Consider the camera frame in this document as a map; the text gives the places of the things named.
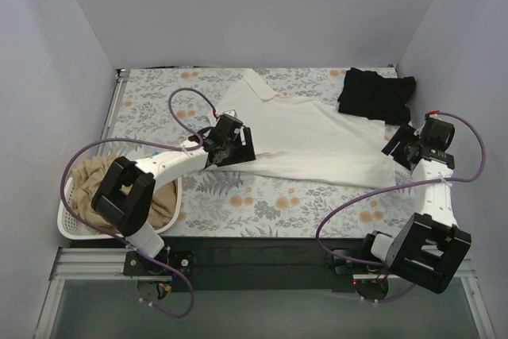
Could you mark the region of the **beige t shirt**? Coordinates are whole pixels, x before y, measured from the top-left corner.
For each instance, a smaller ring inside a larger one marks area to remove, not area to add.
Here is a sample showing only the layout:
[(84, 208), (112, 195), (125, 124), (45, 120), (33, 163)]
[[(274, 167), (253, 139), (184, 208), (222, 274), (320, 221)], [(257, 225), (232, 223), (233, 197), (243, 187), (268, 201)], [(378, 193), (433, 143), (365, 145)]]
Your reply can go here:
[[(71, 171), (75, 188), (70, 202), (72, 210), (92, 225), (111, 233), (117, 233), (117, 230), (92, 208), (91, 202), (111, 164), (118, 157), (117, 153), (93, 156), (78, 163)], [(179, 206), (177, 191), (177, 182), (173, 181), (163, 185), (153, 195), (148, 222), (154, 229), (163, 228), (175, 216), (176, 208)]]

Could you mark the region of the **white laundry basket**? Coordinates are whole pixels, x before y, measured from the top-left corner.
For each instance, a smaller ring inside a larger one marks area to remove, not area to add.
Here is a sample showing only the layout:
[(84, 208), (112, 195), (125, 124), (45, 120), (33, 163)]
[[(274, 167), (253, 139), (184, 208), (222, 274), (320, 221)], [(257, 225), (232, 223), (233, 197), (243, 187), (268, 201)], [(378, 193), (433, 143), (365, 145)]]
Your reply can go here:
[[(174, 180), (177, 182), (178, 185), (178, 191), (177, 191), (177, 201), (179, 202), (179, 206), (176, 208), (175, 216), (172, 218), (172, 220), (163, 228), (161, 229), (155, 229), (157, 233), (163, 233), (167, 231), (170, 227), (172, 227), (179, 217), (179, 211), (181, 207), (182, 202), (182, 180), (176, 179)], [(64, 194), (67, 201), (67, 204), (71, 207), (71, 197), (73, 195), (75, 188), (74, 183), (71, 175), (69, 176), (68, 181), (66, 182), (66, 185), (64, 187)], [(70, 210), (67, 210), (63, 203), (60, 203), (59, 206), (59, 212), (58, 212), (58, 218), (57, 218), (57, 225), (59, 228), (59, 231), (67, 238), (71, 240), (94, 240), (94, 239), (108, 239), (110, 236), (109, 234), (103, 234), (95, 229), (91, 229), (90, 227), (84, 225), (82, 222), (77, 220), (76, 218), (79, 217), (78, 214), (76, 214), (72, 208)]]

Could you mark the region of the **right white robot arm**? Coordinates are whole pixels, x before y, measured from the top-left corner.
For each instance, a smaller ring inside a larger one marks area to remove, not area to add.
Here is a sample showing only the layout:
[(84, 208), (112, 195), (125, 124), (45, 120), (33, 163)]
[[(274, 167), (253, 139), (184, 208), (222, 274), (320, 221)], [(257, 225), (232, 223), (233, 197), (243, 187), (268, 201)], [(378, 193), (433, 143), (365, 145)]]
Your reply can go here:
[(416, 211), (396, 236), (374, 231), (364, 238), (359, 262), (366, 272), (384, 268), (436, 294), (449, 285), (471, 247), (452, 211), (455, 159), (447, 150), (454, 134), (454, 125), (432, 112), (421, 130), (402, 126), (382, 150), (410, 171)]

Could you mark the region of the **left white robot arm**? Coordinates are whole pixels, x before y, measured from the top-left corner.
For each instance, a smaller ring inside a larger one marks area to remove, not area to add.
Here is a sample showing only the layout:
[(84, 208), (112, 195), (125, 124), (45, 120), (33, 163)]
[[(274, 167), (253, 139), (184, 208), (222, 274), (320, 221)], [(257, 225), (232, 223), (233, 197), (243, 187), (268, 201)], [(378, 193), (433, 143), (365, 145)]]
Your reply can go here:
[(148, 223), (153, 195), (189, 172), (255, 159), (251, 129), (236, 117), (222, 114), (214, 126), (191, 135), (175, 150), (136, 161), (124, 156), (115, 159), (91, 206), (143, 253), (141, 265), (149, 274), (161, 275), (168, 268), (169, 257), (161, 251), (163, 239)]

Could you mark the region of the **black folded t shirt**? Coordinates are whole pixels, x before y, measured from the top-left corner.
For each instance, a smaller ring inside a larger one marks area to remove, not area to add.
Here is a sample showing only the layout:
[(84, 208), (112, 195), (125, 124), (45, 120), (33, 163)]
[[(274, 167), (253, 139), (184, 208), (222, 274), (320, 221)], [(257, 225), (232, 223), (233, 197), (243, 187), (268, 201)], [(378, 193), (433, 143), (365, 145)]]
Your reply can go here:
[(413, 76), (384, 78), (375, 71), (352, 67), (346, 71), (344, 87), (338, 97), (338, 112), (388, 125), (405, 125), (411, 120), (408, 101), (416, 90)]

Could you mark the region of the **floral table cloth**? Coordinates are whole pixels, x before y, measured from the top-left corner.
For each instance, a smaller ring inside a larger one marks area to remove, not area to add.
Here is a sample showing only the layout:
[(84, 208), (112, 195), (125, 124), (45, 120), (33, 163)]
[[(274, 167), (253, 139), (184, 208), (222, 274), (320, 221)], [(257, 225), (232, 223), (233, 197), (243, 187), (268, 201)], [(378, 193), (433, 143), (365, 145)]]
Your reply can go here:
[[(130, 159), (155, 149), (133, 144), (178, 144), (185, 127), (207, 125), (210, 105), (241, 79), (239, 69), (176, 68), (132, 70), (115, 103), (110, 152)], [(182, 179), (182, 202), (174, 236), (363, 237), (374, 230), (395, 234), (414, 211), (414, 191), (371, 197), (346, 210), (340, 205), (360, 188), (301, 182), (234, 171), (204, 171)]]

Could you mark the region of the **white t shirt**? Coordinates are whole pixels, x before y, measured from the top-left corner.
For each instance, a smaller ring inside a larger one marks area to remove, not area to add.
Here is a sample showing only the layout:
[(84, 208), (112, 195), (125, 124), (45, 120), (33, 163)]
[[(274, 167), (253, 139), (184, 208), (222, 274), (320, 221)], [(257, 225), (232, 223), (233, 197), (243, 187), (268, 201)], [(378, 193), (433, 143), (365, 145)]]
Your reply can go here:
[(275, 91), (252, 69), (217, 102), (251, 129), (255, 160), (230, 171), (342, 186), (395, 184), (394, 161), (382, 154), (385, 126), (346, 117), (312, 98)]

